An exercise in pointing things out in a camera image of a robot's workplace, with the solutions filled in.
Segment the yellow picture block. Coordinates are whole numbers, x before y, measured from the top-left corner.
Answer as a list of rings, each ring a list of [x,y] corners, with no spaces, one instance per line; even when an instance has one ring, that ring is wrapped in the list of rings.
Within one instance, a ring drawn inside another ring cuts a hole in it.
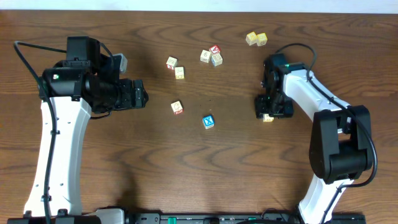
[[[264,114],[262,120],[265,123],[270,123],[270,122],[273,122],[274,117],[269,116],[269,114]]]

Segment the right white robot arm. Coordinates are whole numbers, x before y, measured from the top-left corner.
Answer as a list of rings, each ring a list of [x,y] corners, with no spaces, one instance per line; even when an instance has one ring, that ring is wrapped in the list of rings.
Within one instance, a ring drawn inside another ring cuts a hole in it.
[[[327,223],[345,189],[375,168],[369,110],[339,99],[302,62],[288,63],[276,53],[264,61],[262,86],[266,92],[254,100],[257,118],[271,122],[290,118],[293,105],[312,121],[309,160],[313,178],[298,204],[296,223]]]

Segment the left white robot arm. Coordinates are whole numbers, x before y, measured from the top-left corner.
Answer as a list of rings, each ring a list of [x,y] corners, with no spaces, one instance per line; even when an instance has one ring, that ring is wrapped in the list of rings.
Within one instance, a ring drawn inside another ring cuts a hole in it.
[[[37,82],[42,100],[42,138],[34,185],[24,213],[54,217],[59,210],[82,213],[80,167],[89,120],[113,111],[144,108],[149,100],[142,80],[122,79],[127,70],[123,54],[112,54],[88,36],[68,37],[66,58]]]

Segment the red dinosaur picture block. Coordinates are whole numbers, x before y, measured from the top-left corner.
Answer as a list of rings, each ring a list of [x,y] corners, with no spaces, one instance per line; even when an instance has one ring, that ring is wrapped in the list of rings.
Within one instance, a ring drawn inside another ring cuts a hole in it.
[[[173,102],[171,108],[175,115],[183,112],[183,106],[180,101]]]

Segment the blue letter X block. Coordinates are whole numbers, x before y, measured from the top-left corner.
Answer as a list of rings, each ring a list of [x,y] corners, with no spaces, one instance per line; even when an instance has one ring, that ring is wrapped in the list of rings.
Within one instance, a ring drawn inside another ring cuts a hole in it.
[[[215,121],[212,115],[208,115],[202,118],[205,129],[210,129],[215,125]]]

